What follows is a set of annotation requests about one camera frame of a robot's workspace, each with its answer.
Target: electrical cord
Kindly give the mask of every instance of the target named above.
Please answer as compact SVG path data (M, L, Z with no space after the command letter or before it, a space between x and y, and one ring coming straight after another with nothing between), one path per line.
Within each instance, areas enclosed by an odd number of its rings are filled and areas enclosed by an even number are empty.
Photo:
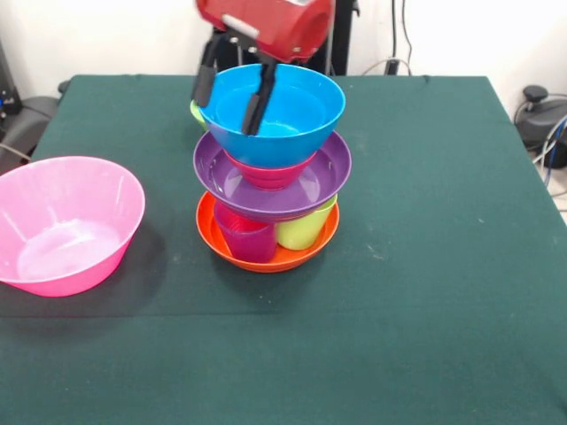
M567 189L564 190L563 192L554 193L553 195L550 195L550 196L551 197L562 197L563 195L567 195Z
M50 119L50 120L51 120L51 118L53 118L53 117L51 117L50 115L48 115L47 113L42 112L42 111L40 111L39 109L31 108L31 107L29 107L29 106L23 105L23 106L22 106L22 109L27 109L28 111L33 111L33 112L35 112L35 113L39 113L40 115L42 115L42 116L44 116L45 118L48 118L48 119Z
M408 69L408 74L411 75L411 68L409 67L409 63L406 62L404 59L400 59L400 58L388 58L388 59L383 59L383 60L379 60L378 62L376 62L375 64L369 66L366 71L364 71L361 75L366 75L367 73L369 73L370 71L372 71L374 68L376 68L379 65L385 64L386 62L388 62L389 60L399 60L402 64L404 64L406 66L406 68Z
M404 29L404 36L406 37L406 42L408 42L409 53L408 53L408 67L409 61L411 60L411 54L414 51L414 46L409 41L408 29L406 28L406 0L401 0L401 26Z
M396 27L396 0L392 0L392 58L398 51L398 28Z
M548 98L549 97L565 97L567 98L567 94L564 93L549 93L548 94ZM522 102L517 108L516 108L516 112L514 113L514 124L517 124L517 119L520 115L520 112L524 110L524 108L530 104L529 100L526 100L524 102Z
M548 172L546 173L546 179L545 179L546 187L549 186L549 180L551 179L551 166L555 159L555 153L557 152L557 141L562 136L564 127L565 127L565 121L559 126L559 128L555 132L555 143L553 146L553 150L551 151L551 157L549 158Z
M11 153L13 153L14 155L16 155L17 157L20 157L22 159L25 159L27 162L31 162L31 158L26 155L25 153L22 153L20 151L18 151L17 149L12 148L11 146L8 146L7 144L2 144L0 143L0 148L5 149Z
M548 133L548 136L546 137L545 142L543 143L543 150L541 151L541 154L538 155L533 161L533 164L537 164L538 162L541 161L541 170L543 171L543 167L544 167L544 161L545 161L545 157L546 155L551 152L551 150L555 147L555 144L557 143L557 140L553 139L552 137L554 136L555 132L557 131L557 129L561 126L564 125L564 122L567 120L567 114L565 114L560 120L557 121L557 124L555 124L553 126L553 128L551 128L551 131Z

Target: plastic cup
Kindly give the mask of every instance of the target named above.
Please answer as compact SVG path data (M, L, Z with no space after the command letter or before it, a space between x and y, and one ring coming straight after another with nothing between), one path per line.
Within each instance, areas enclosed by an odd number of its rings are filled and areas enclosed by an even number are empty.
M222 202L214 204L214 218L235 259L267 263L276 254L276 226L249 220Z
M332 197L315 211L300 219L277 224L277 242L284 248L293 251L306 250L315 243L325 221L329 218L337 195Z

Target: bowl rim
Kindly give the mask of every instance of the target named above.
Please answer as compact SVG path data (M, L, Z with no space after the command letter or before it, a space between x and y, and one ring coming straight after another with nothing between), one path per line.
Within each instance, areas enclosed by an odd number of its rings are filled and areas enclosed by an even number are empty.
M203 187L205 188L205 190L206 190L207 192L210 192L211 195L213 195L213 197L215 197L215 198L216 198L217 200L219 200L220 202L224 203L225 205L228 205L228 206L232 207L233 210L240 211L240 212L245 212L245 215L251 213L251 214L257 214L257 215L259 215L259 216L261 216L261 217L278 218L278 217L285 216L285 215L288 215L289 213L291 213L291 211L289 211L289 210L288 210L288 211L285 211L285 210L284 210L284 211L269 211L269 212L268 212L268 211L259 210L259 209L256 209L256 208L245 208L245 207L243 207L243 206L241 206L241 205L238 205L238 204L236 204L236 203L234 203L234 202L232 202L232 201L230 201L230 200L228 200L228 199L220 199L217 194L213 193L213 192L209 189L209 187L208 187L208 185L206 184L206 182L205 182L205 181L203 180L203 178L201 177L201 174L198 172L198 163L197 163L197 152L198 152L198 148L199 148L199 146L201 145L201 143L202 143L206 138L208 138L208 137L210 137L210 138L213 140L213 142L215 142L215 143L218 145L219 151L221 151L222 154L225 155L224 149L223 149L222 146L216 141L216 139L214 138L213 134L212 134L210 131L207 131L206 133L204 133L204 134L201 136L201 138L200 138L200 139L198 140L198 142L197 142L197 145L195 146L195 149L193 150L193 170L195 171L195 175L197 176L197 179L200 181L200 183L203 185ZM333 130L333 131L332 131L332 133L331 133L330 136L327 138L327 140L325 141L325 143L322 145L321 148L324 147L324 145L329 141L329 139L330 139L331 137L336 137L336 138L338 139L338 141L339 141L339 142L344 146L344 148L345 148L346 161L347 161L347 164L348 164L348 167L347 167L346 172L345 172L345 178L344 178L343 181L335 188L335 190L334 190L331 194L329 194L327 197L324 197L323 199L321 199L321 200L319 200L319 201L313 203L312 205L310 205L310 206L308 206L308 207L302 207L302 208L299 208L298 210L293 210L294 213L302 213L302 212L305 212L305 211L314 211L316 208L319 208L321 205L325 204L325 203L326 203L327 201L329 201L332 197L334 197L336 194L338 194L339 191L343 189L343 187L345 186L346 182L348 182L348 179L349 179L349 177L350 177L350 174L351 174L351 172L352 172L352 170L353 170L353 156L352 156L352 154L351 154L351 152L350 152L350 149L348 149L348 144L346 144L345 139L344 139L343 136L340 135L340 134L338 133L338 131L336 131L336 130Z
M207 199L208 197L211 197L212 201L214 203L221 202L218 198L213 196L213 194L211 192L209 192L208 190L206 190L205 193L199 199L198 204L197 204L197 208L195 209L195 221L196 221L197 230L198 230L198 232L201 236L201 239L205 242L205 244L213 252L215 252L222 259L227 260L229 263L231 263L232 265L234 265L236 267L243 268L244 270L252 271L254 273L281 273L281 272L292 270L293 268L297 268L297 267L303 265L304 263L306 263L310 259L316 257L329 244L329 242L332 240L332 238L337 233L338 224L340 223L340 208L338 206L338 202L336 202L336 203L333 204L331 212L330 212L330 215L332 214L333 211L335 211L335 214L336 214L336 219L332 223L330 234L327 237L325 237L323 243L321 243L319 246L314 248L311 252L309 252L308 254L302 255L298 259L293 259L293 260L285 260L285 261L279 261L279 262L268 262L268 263L251 263L251 262L248 262L248 261L243 261L241 259L235 259L232 255L227 255L227 254L221 252L221 250L209 238L207 238L205 236L205 231L201 227L199 215L202 213L202 211L205 207L205 202L208 202L208 199ZM327 226L328 222L329 222L329 218L327 218L327 220L325 221L323 226ZM268 271L268 268L287 267L288 265L293 265L293 264L297 264L297 265L291 266L290 268L284 268L282 270ZM251 268L245 268L243 266L245 266L245 267L246 266L259 267L259 268L262 269L262 271L252 270Z
M264 141L264 140L267 141L267 140L278 140L278 139L294 139L294 138L296 138L296 137L301 137L301 136L305 136L305 135L310 135L310 134L312 134L312 133L315 133L315 132L317 132L317 131L319 131L319 130L322 130L322 129L328 127L328 126L331 125L333 122L337 121L337 120L343 115L343 113L345 113L345 108L346 108L346 95L345 95L345 92L341 89L341 87L337 84L337 82L334 81L333 79L331 79L329 76L324 75L324 74L322 74L322 73L318 73L318 72L316 72L316 71L314 71L314 70L312 70L312 69L309 69L309 68L304 68L303 66L295 66L295 65L289 65L289 64L278 64L278 66L282 66L283 68L297 68L297 69L300 70L299 72L315 73L315 74L317 74L317 76L323 77L323 78L329 80L329 82L330 82L333 86L335 86L335 88L337 89L338 93L340 94L340 98L341 98L341 101L342 101L342 102L341 102L341 106L340 106L340 110L338 111L338 113L337 113L331 120L326 120L321 126L316 127L316 128L313 128L313 129L311 129L311 130L309 130L309 131L304 131L304 132L301 132L301 133L297 133L296 135L270 135L270 136L267 136L267 135L245 135L246 137L251 137L251 138L253 138L254 140L256 140L256 141L258 141L258 142L262 142L262 141ZM241 68L251 68L251 67L257 67L257 68L260 69L261 64L250 64L250 65L235 66L235 67L232 67L232 68L229 68L229 69L225 69L224 71L219 72L218 75L217 75L217 77L218 77L218 76L222 76L222 75L227 74L227 73L236 73L236 72L239 72L239 70L240 70ZM205 113L205 111L203 110L203 108L201 108L201 107L198 107L198 108L199 108L199 110L201 111L201 115L203 116L203 119L206 121L206 123L207 123L209 126L217 127L217 128L219 128L220 130L226 131L226 132L228 132L228 133L230 133L230 134L232 134L232 135L244 135L244 134L243 134L242 132L240 132L240 131L235 131L235 130L232 130L232 129L230 129L230 128L226 128L226 127L224 127L224 126L222 126L222 125L220 125L220 124L218 124L218 123L212 121L211 118L210 118L210 116L209 116L209 114Z
M30 162L30 163L28 163L24 166L19 166L18 168L14 168L13 170L9 171L8 173L0 175L0 181L3 178L5 178L6 176L14 176L15 174L18 174L18 173L28 173L29 170L30 170L30 167L37 168L37 166L48 166L49 164L52 164L52 163L66 162L66 161L69 161L69 160L73 160L73 161L79 160L79 161L86 161L86 162L91 162L91 163L92 162L105 163L107 165L118 168L124 174L129 175L133 179L134 184L136 185L137 193L142 197L142 208L140 208L140 213L138 214L138 217L136 217L135 226L132 227L132 230L130 230L128 232L127 236L121 238L120 246L116 250L114 250L112 254L104 257L103 259L101 259L100 261L98 261L96 263L91 264L90 266L83 267L80 270L76 270L72 273L56 275L56 276L52 276L52 277L47 278L47 279L44 278L44 279L33 279L33 280L29 280L29 279L21 280L21 279L6 278L6 277L0 275L0 282L5 282L9 285L13 285L13 284L15 284L15 285L28 285L28 284L30 284L31 285L31 284L37 284L37 283L59 281L61 279L66 279L67 277L71 277L71 276L75 276L75 275L84 273L87 270L90 270L91 268L96 267L99 264L101 264L102 262L108 260L111 256L113 256L118 251L120 251L122 248L124 248L125 245L129 244L130 241L132 240L132 238L134 237L134 234L136 233L136 231L140 227L140 224L142 223L142 218L144 217L145 207L146 207L144 187L142 186L142 183L138 180L138 178L136 177L136 175L134 173L132 173L126 167L124 167L124 166L122 166L122 165L120 165L116 162L113 162L109 159L104 159L104 158L99 158L99 157L89 157L89 156L83 156L83 155L72 155L72 156L40 159L40 160L37 160L37 161Z

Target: pink bowl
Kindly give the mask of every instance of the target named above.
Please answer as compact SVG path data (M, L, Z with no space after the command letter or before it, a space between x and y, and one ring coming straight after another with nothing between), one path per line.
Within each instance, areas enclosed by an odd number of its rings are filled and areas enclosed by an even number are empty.
M305 161L295 166L287 166L286 168L258 168L248 166L232 158L226 151L224 151L224 153L230 162L240 171L240 174L257 188L264 190L281 190L287 188L298 179L303 169L311 162L317 152Z
M44 297L98 285L144 215L142 185L100 158L63 157L0 177L0 281Z

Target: green cup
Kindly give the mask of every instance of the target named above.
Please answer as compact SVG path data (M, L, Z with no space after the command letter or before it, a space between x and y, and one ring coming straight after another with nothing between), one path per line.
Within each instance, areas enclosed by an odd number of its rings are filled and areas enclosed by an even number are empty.
M197 102L192 100L191 104L189 105L189 109L191 110L191 115L193 115L195 120L197 120L197 122L201 125L201 127L206 131L205 119L203 118L203 115L201 115L201 111L197 106Z
M329 218L337 195L315 211L300 219L285 221L276 225L277 242L284 248L293 251L306 250L315 243L322 227Z

